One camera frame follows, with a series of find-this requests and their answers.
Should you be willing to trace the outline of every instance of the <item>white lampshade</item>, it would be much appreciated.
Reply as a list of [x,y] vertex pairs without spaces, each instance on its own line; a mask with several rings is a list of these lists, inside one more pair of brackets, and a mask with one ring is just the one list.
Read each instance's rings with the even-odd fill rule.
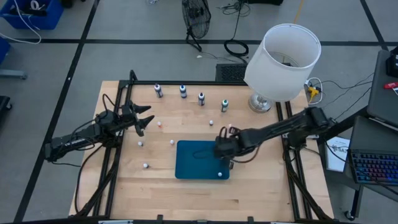
[[320,42],[307,28],[277,25],[265,34],[248,64],[244,81],[265,99],[292,100],[303,89],[320,54]]

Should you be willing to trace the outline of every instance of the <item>wooden table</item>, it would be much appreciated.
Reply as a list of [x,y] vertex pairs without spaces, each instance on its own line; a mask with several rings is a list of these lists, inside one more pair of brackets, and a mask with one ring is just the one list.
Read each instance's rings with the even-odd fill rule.
[[[114,100],[117,89],[118,82],[103,82],[95,113],[104,110],[102,94]],[[189,85],[186,99],[180,97],[178,85],[162,85],[162,89],[164,97],[157,98],[152,85],[132,88],[131,100],[135,104],[152,106],[140,117],[154,114],[155,118],[144,131],[144,137],[140,138],[134,128],[125,132],[111,218],[153,220],[163,214],[165,220],[245,221],[253,216],[255,221],[292,222],[280,137],[264,142],[252,162],[235,164],[229,180],[179,180],[174,176],[176,144],[170,145],[171,139],[214,140],[220,128],[229,124],[241,129],[261,128],[277,122],[275,106],[264,114],[251,111],[248,99],[252,90],[247,86]],[[206,95],[202,107],[197,105],[199,92]],[[221,113],[224,99],[229,100],[229,109]],[[291,104],[293,114],[307,107],[304,91]],[[162,128],[157,126],[158,121],[162,122]],[[318,151],[316,141],[308,140],[307,144]],[[90,153],[91,150],[86,151],[85,158]],[[97,188],[103,155],[104,150],[95,154],[83,169],[78,196],[80,209]],[[319,156],[309,151],[302,151],[301,155],[308,191],[325,213],[333,217]],[[150,168],[144,169],[143,163]],[[107,194],[105,190],[100,214],[104,213]],[[298,201],[303,208],[300,194]],[[75,213],[73,206],[70,213]]]

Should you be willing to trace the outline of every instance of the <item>black fan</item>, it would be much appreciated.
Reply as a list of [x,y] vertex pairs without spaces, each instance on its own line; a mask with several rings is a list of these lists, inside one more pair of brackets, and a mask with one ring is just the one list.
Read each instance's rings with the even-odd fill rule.
[[201,47],[196,38],[201,39],[209,30],[211,14],[207,0],[182,0],[182,16],[187,27],[185,41],[201,52]]

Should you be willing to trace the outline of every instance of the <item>lamp base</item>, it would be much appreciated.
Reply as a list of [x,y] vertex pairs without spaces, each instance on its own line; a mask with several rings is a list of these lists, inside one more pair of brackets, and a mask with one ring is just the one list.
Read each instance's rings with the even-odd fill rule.
[[256,113],[265,113],[271,109],[271,106],[271,101],[266,100],[257,93],[253,93],[249,98],[249,107]]

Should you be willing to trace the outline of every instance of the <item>blue tray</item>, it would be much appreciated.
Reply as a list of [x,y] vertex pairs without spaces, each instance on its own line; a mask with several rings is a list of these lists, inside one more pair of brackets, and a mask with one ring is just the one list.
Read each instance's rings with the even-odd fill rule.
[[216,159],[214,141],[178,141],[175,162],[177,179],[228,180],[229,160]]

